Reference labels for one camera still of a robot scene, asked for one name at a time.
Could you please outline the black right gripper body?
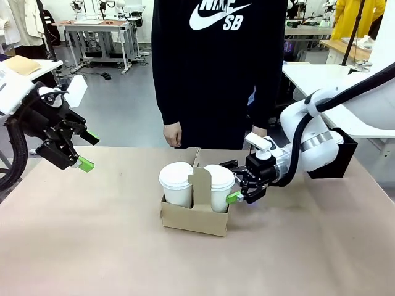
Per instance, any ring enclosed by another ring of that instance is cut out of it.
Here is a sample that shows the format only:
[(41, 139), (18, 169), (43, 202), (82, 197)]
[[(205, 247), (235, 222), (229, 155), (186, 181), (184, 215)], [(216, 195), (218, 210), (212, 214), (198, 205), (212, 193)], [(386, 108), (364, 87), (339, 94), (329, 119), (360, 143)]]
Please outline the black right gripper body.
[(278, 179), (277, 160), (271, 156), (267, 160), (257, 158), (257, 153), (246, 157), (245, 166), (249, 172), (249, 184), (257, 186), (259, 184), (269, 184)]

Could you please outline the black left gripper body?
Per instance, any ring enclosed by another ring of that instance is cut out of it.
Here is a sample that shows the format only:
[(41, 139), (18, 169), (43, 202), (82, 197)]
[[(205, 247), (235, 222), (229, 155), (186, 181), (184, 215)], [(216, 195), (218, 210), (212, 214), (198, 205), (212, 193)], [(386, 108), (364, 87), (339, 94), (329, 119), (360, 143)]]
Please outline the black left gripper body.
[(72, 102), (81, 99), (83, 91), (59, 88), (34, 87), (22, 99), (14, 113), (14, 136), (37, 137), (46, 128), (62, 128), (63, 121), (85, 122), (86, 120), (72, 110)]

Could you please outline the person's right hand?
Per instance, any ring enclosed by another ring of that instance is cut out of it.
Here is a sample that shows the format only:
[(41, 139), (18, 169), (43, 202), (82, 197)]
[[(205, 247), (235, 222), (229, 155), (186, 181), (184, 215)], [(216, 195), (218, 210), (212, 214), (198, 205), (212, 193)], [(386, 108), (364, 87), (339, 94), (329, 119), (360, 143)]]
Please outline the person's right hand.
[(182, 129), (179, 122), (164, 125), (163, 135), (170, 147), (179, 148), (181, 146)]

